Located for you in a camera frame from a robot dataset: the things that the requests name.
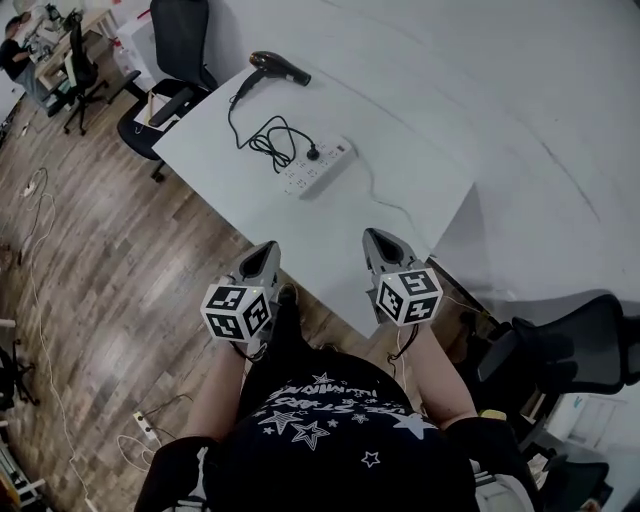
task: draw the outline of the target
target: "person sitting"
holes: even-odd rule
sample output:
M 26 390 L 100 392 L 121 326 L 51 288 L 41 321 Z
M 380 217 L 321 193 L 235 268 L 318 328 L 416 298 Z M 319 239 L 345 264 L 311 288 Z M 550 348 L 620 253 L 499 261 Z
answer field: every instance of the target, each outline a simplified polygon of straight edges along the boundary
M 29 58 L 29 52 L 21 48 L 14 39 L 20 30 L 23 19 L 29 17 L 15 16 L 5 27 L 5 40 L 0 45 L 0 68 L 4 69 L 9 78 L 24 87 L 27 95 L 39 106 L 47 110 L 47 88 L 36 78 L 36 65 Z

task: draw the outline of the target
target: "chair armrest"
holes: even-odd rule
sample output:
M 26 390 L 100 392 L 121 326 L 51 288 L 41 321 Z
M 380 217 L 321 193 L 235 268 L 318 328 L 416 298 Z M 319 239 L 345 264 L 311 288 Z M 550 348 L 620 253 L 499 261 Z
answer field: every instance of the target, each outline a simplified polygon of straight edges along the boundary
M 180 107 L 193 98 L 193 91 L 185 87 L 178 94 L 176 94 L 169 103 L 162 107 L 151 119 L 149 119 L 149 126 L 158 128 L 166 123 L 171 116 L 175 115 Z
M 135 86 L 139 89 L 139 87 L 137 85 L 135 85 L 133 83 L 133 81 L 138 78 L 140 76 L 140 71 L 138 71 L 137 69 L 135 71 L 132 71 L 131 73 L 129 73 L 127 76 L 122 77 L 120 80 L 118 80 L 114 85 L 111 86 L 111 94 L 109 94 L 109 96 L 107 96 L 107 104 L 111 105 L 111 103 L 113 103 L 113 100 L 116 99 L 116 97 L 124 90 L 130 90 L 131 87 Z
M 515 331 L 509 331 L 496 340 L 478 365 L 478 379 L 485 382 L 513 353 L 520 339 Z
M 60 86 L 62 86 L 62 84 L 64 84 L 67 81 L 67 79 L 65 78 L 64 80 L 60 80 L 60 82 L 58 83 L 58 85 L 56 85 L 53 89 L 51 89 L 42 99 L 42 101 L 46 102 L 52 94 L 55 94 L 56 96 L 60 97 L 63 96 L 64 93 L 61 93 L 58 89 L 60 89 Z

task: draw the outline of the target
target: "paper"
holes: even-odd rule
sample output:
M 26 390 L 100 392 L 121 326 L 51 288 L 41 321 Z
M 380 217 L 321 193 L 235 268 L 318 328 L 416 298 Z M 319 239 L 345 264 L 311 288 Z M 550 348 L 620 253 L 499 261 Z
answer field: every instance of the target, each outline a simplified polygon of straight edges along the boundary
M 139 123 L 143 126 L 146 126 L 148 128 L 153 128 L 154 130 L 159 130 L 161 132 L 164 132 L 167 128 L 169 128 L 169 126 L 171 125 L 171 123 L 173 123 L 174 121 L 179 121 L 180 118 L 178 116 L 176 116 L 175 114 L 173 116 L 171 116 L 166 123 L 164 123 L 161 126 L 155 127 L 155 126 L 149 126 L 149 120 L 155 116 L 162 107 L 164 107 L 167 103 L 169 103 L 169 101 L 171 100 L 171 98 L 167 97 L 167 96 L 163 96 L 162 94 L 149 94 L 149 100 L 147 101 L 147 104 L 145 105 L 145 107 L 138 113 L 138 115 L 136 116 L 136 118 L 134 119 L 134 121 L 136 123 Z

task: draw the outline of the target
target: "hair dryer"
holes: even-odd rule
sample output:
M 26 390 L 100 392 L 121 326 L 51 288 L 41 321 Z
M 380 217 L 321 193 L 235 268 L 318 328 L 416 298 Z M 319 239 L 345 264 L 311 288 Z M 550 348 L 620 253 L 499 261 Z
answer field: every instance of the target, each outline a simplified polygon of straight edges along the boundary
M 311 75 L 294 66 L 287 59 L 273 52 L 253 52 L 249 57 L 249 62 L 257 69 L 238 89 L 238 92 L 231 102 L 231 110 L 238 101 L 246 96 L 263 78 L 284 78 L 306 87 L 311 81 Z

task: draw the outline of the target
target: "black cable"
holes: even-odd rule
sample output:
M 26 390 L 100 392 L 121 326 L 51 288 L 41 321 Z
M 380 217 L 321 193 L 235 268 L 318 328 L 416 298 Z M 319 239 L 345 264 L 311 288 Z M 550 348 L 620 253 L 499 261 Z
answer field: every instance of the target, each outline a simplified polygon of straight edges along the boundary
M 420 331 L 420 324 L 414 324 L 413 325 L 413 329 L 411 329 L 411 336 L 409 336 L 409 339 L 404 344 L 404 346 L 402 347 L 400 352 L 398 352 L 395 355 L 392 354 L 391 352 L 389 352 L 387 354 L 387 363 L 389 363 L 391 366 L 393 366 L 393 378 L 394 379 L 396 377 L 396 365 L 394 365 L 392 361 L 396 361 L 396 360 L 398 360 L 398 359 L 400 359 L 402 357 L 402 354 L 404 354 L 405 350 L 407 350 L 409 348 L 409 346 L 415 341 L 416 337 L 418 336 L 418 331 Z
M 238 134 L 238 130 L 236 130 L 236 127 L 233 125 L 233 121 L 231 121 L 231 113 L 233 112 L 233 109 L 236 106 L 235 96 L 232 96 L 229 99 L 229 102 L 231 103 L 231 105 L 229 106 L 227 121 L 229 122 L 229 126 L 233 130 L 233 134 L 236 139 L 236 148 L 243 149 L 248 145 L 249 148 L 252 149 L 253 151 L 270 156 L 272 160 L 273 170 L 276 172 L 276 174 L 280 174 L 281 169 L 286 168 L 291 162 L 293 162 L 296 159 L 296 155 L 297 155 L 296 145 L 295 145 L 295 142 L 293 142 L 292 133 L 297 133 L 301 137 L 304 137 L 305 139 L 307 139 L 309 141 L 309 144 L 311 145 L 310 152 L 315 152 L 317 154 L 315 142 L 313 142 L 311 137 L 309 137 L 306 133 L 301 132 L 300 130 L 291 128 L 287 123 L 286 119 L 282 116 L 273 116 L 266 123 L 264 123 L 256 133 L 254 133 L 246 141 L 240 144 L 240 135 Z M 267 130 L 266 134 L 263 134 L 262 131 L 275 120 L 282 121 L 284 126 L 282 125 L 273 126 L 269 128 L 269 130 Z M 283 153 L 282 151 L 277 150 L 276 147 L 273 145 L 273 142 L 271 141 L 271 134 L 272 132 L 275 132 L 275 131 L 286 131 L 287 134 L 289 135 L 289 142 L 291 143 L 291 149 L 293 151 L 293 154 L 291 156 L 287 155 L 286 153 Z
M 156 427 L 155 425 L 152 425 L 153 430 L 157 430 L 158 432 L 164 432 L 165 434 L 167 434 L 171 439 L 177 439 L 176 436 L 174 436 L 171 432 L 166 431 L 163 428 L 160 427 Z
M 181 398 L 188 398 L 189 400 L 191 400 L 191 403 L 193 403 L 193 398 L 191 398 L 186 393 L 182 393 L 180 395 L 174 396 L 171 400 L 168 400 L 165 403 L 160 404 L 158 407 L 155 407 L 154 409 L 151 409 L 150 411 L 143 412 L 142 415 L 143 416 L 149 416 L 150 414 L 153 414 L 153 413 L 156 413 L 158 411 L 161 411 L 162 409 L 164 409 L 168 405 L 171 405 L 173 402 L 175 402 L 176 400 L 180 400 Z
M 240 355 L 241 357 L 243 357 L 244 359 L 247 359 L 248 361 L 251 361 L 252 363 L 257 363 L 258 361 L 260 361 L 260 359 L 262 359 L 262 356 L 265 354 L 267 345 L 264 344 L 262 345 L 262 347 L 260 347 L 260 349 L 258 350 L 258 352 L 256 352 L 256 354 L 254 356 L 250 356 L 248 354 L 246 354 L 243 350 L 240 349 L 240 347 L 238 347 L 238 344 L 233 341 L 233 340 L 227 340 L 229 343 L 231 343 L 231 346 L 233 347 L 233 350 L 235 350 L 238 355 Z

